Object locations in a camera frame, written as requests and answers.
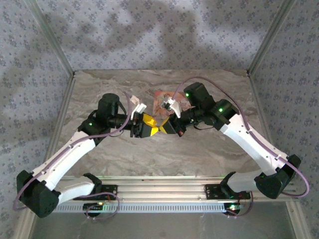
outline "glass panel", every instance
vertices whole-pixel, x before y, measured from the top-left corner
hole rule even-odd
[[[223,214],[117,214],[105,221],[53,213],[37,219],[32,239],[294,239],[285,203],[256,203],[243,217]]]

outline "gray marble floor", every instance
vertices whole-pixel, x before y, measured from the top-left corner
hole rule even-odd
[[[250,124],[262,133],[248,78],[241,74],[223,70],[96,70],[75,74],[76,82],[58,147],[65,144],[97,108],[103,94],[119,95],[125,107],[122,91],[134,94],[148,106],[146,113],[152,114],[155,91],[175,91],[178,83],[192,75],[208,77],[221,85],[243,106]],[[216,100],[225,98],[212,85],[204,84]],[[163,133],[144,139],[129,138],[128,132],[106,138],[79,160],[68,175],[90,172],[97,176],[223,176],[234,170],[246,172],[257,168],[250,156],[222,133],[190,128],[181,138]]]

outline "yellow object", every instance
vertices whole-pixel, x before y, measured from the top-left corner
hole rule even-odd
[[[159,128],[156,126],[157,122],[152,116],[148,114],[143,114],[143,122],[152,128],[150,132],[150,136],[153,136],[159,131]]]
[[[167,117],[164,121],[163,121],[163,123],[160,125],[160,127],[159,127],[159,130],[161,131],[161,132],[163,132],[163,133],[166,133],[167,134],[167,132],[166,132],[166,130],[164,129],[164,124],[166,124],[166,122],[168,121],[168,119],[169,119],[169,117]]]

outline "vented strip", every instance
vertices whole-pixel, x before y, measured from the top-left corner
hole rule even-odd
[[[103,206],[101,211],[89,211],[90,213],[114,212],[116,203]],[[83,203],[64,203],[59,205],[55,213],[82,213]],[[223,203],[123,203],[119,213],[220,213],[225,212]]]

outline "wall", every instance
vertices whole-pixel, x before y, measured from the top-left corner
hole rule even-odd
[[[276,146],[303,160],[311,192],[301,199],[319,238],[319,3],[297,1],[265,55],[254,83]]]
[[[43,161],[69,76],[22,1],[0,8],[0,238],[10,238],[15,178]]]
[[[247,69],[280,3],[38,0],[74,70]]]

